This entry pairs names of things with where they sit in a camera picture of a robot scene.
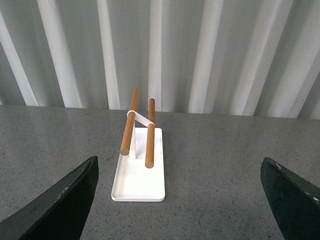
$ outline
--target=wooden dowel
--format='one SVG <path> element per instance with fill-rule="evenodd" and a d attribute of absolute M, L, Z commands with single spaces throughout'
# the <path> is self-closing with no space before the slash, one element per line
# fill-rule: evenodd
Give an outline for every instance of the wooden dowel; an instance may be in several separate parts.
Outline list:
<path fill-rule="evenodd" d="M 155 116 L 155 100 L 153 98 L 149 101 L 149 120 L 153 123 L 156 122 Z M 145 149 L 145 167 L 152 169 L 155 162 L 155 125 L 148 125 L 148 133 L 146 137 L 146 149 Z"/>
<path fill-rule="evenodd" d="M 156 123 L 156 113 L 155 113 L 156 103 L 153 98 L 150 98 L 149 100 L 149 120 Z"/>
<path fill-rule="evenodd" d="M 136 88 L 133 93 L 130 110 L 136 111 L 138 108 L 138 100 L 139 100 L 139 88 Z M 130 145 L 131 145 L 131 137 L 134 129 L 136 114 L 134 112 L 129 112 L 128 117 L 126 119 L 126 124 L 124 128 L 124 134 L 122 138 L 120 154 L 123 156 L 127 156 L 129 154 Z"/>

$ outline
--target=speckled gray surface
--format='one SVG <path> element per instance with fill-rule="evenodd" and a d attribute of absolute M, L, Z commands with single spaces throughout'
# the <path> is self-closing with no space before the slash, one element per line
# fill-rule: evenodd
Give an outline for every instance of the speckled gray surface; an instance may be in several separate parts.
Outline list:
<path fill-rule="evenodd" d="M 93 155 L 82 240 L 283 239 L 260 182 L 264 157 L 320 186 L 319 120 L 157 112 L 156 123 L 164 201 L 115 202 L 126 111 L 0 106 L 0 221 Z"/>

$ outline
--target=corrugated metal panel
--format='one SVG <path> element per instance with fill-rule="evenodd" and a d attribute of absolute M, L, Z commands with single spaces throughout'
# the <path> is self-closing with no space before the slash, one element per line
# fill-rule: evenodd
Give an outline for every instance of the corrugated metal panel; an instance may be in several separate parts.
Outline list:
<path fill-rule="evenodd" d="M 0 2 L 0 104 L 320 119 L 320 1 Z"/>

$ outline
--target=white base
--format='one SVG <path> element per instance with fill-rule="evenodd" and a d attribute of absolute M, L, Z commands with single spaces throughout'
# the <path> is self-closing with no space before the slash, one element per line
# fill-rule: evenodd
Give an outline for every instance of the white base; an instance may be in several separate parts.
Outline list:
<path fill-rule="evenodd" d="M 119 155 L 111 197 L 120 202 L 161 202 L 165 199 L 162 130 L 154 131 L 154 166 L 145 167 L 148 129 L 135 128 L 136 159 Z"/>

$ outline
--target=white bracket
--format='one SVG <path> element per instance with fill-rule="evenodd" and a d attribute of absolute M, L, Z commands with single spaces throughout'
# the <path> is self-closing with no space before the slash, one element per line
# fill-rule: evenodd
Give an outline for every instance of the white bracket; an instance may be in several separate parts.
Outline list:
<path fill-rule="evenodd" d="M 137 113 L 136 111 L 133 111 L 133 110 L 128 111 L 128 113 L 126 114 L 127 117 L 128 117 L 130 112 L 134 112 L 135 113 L 134 120 L 138 121 L 142 125 L 144 125 L 146 127 L 148 127 L 149 124 L 155 125 L 152 121 L 150 121 L 149 119 L 145 118 L 144 116 L 142 116 L 141 114 L 139 114 L 139 113 Z M 130 144 L 130 150 L 129 150 L 129 158 L 130 159 L 136 159 L 136 123 L 135 122 L 133 123 L 131 144 Z"/>

